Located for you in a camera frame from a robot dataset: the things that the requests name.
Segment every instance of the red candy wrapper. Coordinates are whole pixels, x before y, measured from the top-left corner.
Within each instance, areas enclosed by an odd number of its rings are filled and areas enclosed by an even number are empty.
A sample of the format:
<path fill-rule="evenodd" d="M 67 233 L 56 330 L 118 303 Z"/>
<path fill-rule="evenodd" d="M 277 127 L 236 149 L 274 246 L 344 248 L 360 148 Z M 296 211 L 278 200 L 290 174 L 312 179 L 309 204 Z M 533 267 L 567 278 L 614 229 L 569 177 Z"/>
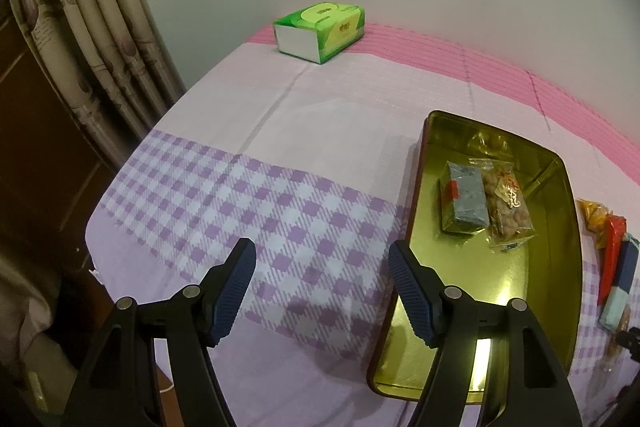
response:
<path fill-rule="evenodd" d="M 626 219 L 620 216 L 607 216 L 605 230 L 607 232 L 607 248 L 605 249 L 602 263 L 598 306 L 604 304 L 611 291 L 613 276 L 616 273 L 616 264 L 618 263 L 618 254 L 620 253 L 620 243 L 622 242 L 622 236 L 626 232 Z"/>

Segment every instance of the purple checkered pattern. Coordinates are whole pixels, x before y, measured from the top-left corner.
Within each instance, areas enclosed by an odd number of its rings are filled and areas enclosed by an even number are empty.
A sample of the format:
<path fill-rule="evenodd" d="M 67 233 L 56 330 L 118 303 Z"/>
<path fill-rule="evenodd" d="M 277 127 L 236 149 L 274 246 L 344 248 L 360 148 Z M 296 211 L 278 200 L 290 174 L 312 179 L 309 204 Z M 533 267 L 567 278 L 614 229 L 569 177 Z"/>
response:
<path fill-rule="evenodd" d="M 603 308 L 598 306 L 599 285 L 600 268 L 598 265 L 590 261 L 582 261 L 582 305 L 571 375 L 593 373 L 596 363 L 604 355 L 612 337 L 609 331 L 598 324 Z M 639 304 L 640 282 L 635 280 L 629 295 L 630 326 L 637 326 L 640 322 Z"/>
<path fill-rule="evenodd" d="M 258 262 L 241 313 L 270 330 L 355 360 L 377 337 L 400 206 L 158 130 L 100 206 L 186 282 L 251 238 Z"/>

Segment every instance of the tablecloth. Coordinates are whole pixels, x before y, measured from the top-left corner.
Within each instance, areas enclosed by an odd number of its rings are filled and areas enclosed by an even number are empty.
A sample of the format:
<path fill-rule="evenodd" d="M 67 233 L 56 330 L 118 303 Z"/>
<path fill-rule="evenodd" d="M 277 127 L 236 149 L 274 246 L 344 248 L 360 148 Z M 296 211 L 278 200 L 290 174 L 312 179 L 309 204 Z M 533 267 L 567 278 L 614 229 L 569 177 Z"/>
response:
<path fill-rule="evenodd" d="M 100 200 L 86 241 L 107 290 L 139 303 L 168 298 L 250 237 L 254 279 L 230 336 L 211 351 L 238 425 L 405 425 L 412 405 L 374 394 L 365 371 L 391 286 L 386 248 L 405 225 L 420 131 L 436 109 L 558 152 L 576 197 L 608 204 L 640 231 L 640 150 L 535 74 L 371 24 L 319 66 L 279 54 L 266 28 L 184 95 Z M 588 422 L 638 365 L 625 352 L 606 387 L 590 388 L 609 334 L 597 325 L 600 268 L 582 222 L 580 234 L 569 379 Z M 638 280 L 631 296 L 638 325 Z M 466 407 L 462 425 L 477 415 Z"/>

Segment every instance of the curtain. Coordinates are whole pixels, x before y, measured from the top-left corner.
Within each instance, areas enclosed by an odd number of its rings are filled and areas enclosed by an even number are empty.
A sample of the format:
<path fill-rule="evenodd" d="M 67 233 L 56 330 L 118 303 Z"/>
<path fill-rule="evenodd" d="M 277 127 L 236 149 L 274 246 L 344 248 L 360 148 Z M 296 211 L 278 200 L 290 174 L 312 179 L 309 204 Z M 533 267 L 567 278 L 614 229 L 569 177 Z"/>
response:
<path fill-rule="evenodd" d="M 95 148 L 120 167 L 184 90 L 140 0 L 9 0 L 31 52 Z"/>

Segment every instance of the tray rim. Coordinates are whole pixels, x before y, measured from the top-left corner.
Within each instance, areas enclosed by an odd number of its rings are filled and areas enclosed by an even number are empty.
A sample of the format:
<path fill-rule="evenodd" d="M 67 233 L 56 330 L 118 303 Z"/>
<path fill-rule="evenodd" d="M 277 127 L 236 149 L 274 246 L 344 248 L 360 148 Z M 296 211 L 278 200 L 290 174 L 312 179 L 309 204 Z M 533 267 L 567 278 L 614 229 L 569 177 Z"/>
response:
<path fill-rule="evenodd" d="M 416 190 L 417 187 L 420 186 L 420 182 L 422 181 L 422 173 L 423 173 L 423 167 L 424 167 L 424 158 L 425 158 L 425 154 L 423 154 L 422 152 L 426 149 L 427 147 L 427 140 L 428 140 L 428 136 L 429 136 L 429 123 L 431 121 L 431 118 L 434 118 L 436 116 L 453 116 L 455 118 L 464 118 L 465 120 L 471 120 L 471 121 L 476 121 L 484 126 L 489 127 L 490 129 L 495 129 L 496 131 L 499 131 L 501 133 L 508 133 L 511 136 L 515 136 L 519 139 L 525 140 L 527 142 L 529 142 L 530 144 L 533 144 L 536 147 L 540 147 L 542 149 L 544 149 L 545 151 L 547 151 L 551 156 L 554 157 L 555 160 L 559 161 L 562 169 L 564 169 L 564 172 L 566 172 L 566 166 L 564 165 L 564 161 L 562 160 L 562 158 L 560 157 L 560 155 L 558 153 L 556 153 L 555 151 L 552 151 L 551 149 L 547 149 L 546 147 L 533 142 L 532 140 L 529 140 L 523 136 L 520 136 L 518 134 L 515 134 L 513 132 L 510 132 L 506 129 L 501 129 L 499 127 L 496 127 L 494 125 L 488 124 L 488 123 L 484 123 L 478 120 L 473 120 L 472 118 L 467 118 L 466 116 L 461 116 L 458 114 L 454 114 L 451 112 L 447 112 L 447 111 L 442 111 L 439 109 L 433 110 L 431 111 L 427 118 L 424 119 L 424 123 L 422 124 L 422 135 L 420 136 L 420 152 L 418 153 L 418 164 L 417 164 L 417 171 L 415 174 L 415 182 L 414 182 L 414 192 L 412 194 L 411 197 L 411 208 L 409 210 L 409 216 L 408 216 L 408 222 L 407 222 L 407 227 L 406 227 L 406 232 L 404 234 L 403 239 L 405 240 L 410 240 L 413 229 L 414 229 L 414 220 L 415 220 L 415 213 L 417 211 L 417 206 L 418 206 L 418 196 L 420 194 L 420 190 Z M 569 181 L 569 193 L 571 195 L 572 201 L 575 201 L 574 198 L 574 192 L 572 191 L 571 188 L 571 181 Z M 582 288 L 584 284 L 584 280 L 583 280 L 583 273 L 582 273 L 582 263 L 580 263 L 580 288 Z M 386 341 L 386 335 L 388 334 L 388 330 L 389 327 L 391 325 L 391 320 L 393 318 L 394 315 L 394 311 L 396 308 L 396 302 L 398 302 L 398 292 L 396 291 L 396 288 L 394 286 L 394 288 L 391 291 L 391 295 L 389 297 L 389 302 L 387 305 L 387 309 L 385 312 L 385 318 L 382 321 L 382 325 L 380 326 L 380 334 L 378 335 L 378 339 L 376 341 L 376 344 L 374 346 L 374 349 L 372 350 L 371 353 L 371 358 L 369 360 L 369 364 L 367 365 L 367 375 L 366 375 L 366 380 L 367 380 L 367 385 L 369 386 L 370 390 L 372 390 L 374 393 L 379 394 L 380 396 L 384 396 L 387 398 L 394 398 L 394 399 L 402 399 L 405 401 L 418 401 L 419 398 L 407 398 L 404 396 L 396 396 L 393 394 L 389 394 L 389 393 L 385 393 L 384 391 L 382 391 L 378 385 L 376 384 L 376 382 L 374 381 L 374 377 L 376 374 L 376 370 L 378 368 L 378 364 L 380 363 L 380 356 L 382 355 L 382 350 L 384 348 L 385 345 L 385 341 Z M 580 309 L 582 309 L 582 293 L 580 293 Z M 572 345 L 570 348 L 570 353 L 571 356 L 567 357 L 568 360 L 560 360 L 560 363 L 562 365 L 562 369 L 564 370 L 565 375 L 569 375 L 569 371 L 571 370 L 571 366 L 573 364 L 574 361 L 574 357 L 575 357 L 575 346 L 577 344 L 578 341 L 578 330 L 580 327 L 580 312 L 578 311 L 578 323 L 576 324 L 576 331 L 575 331 L 575 335 L 573 335 L 573 340 L 572 340 Z"/>

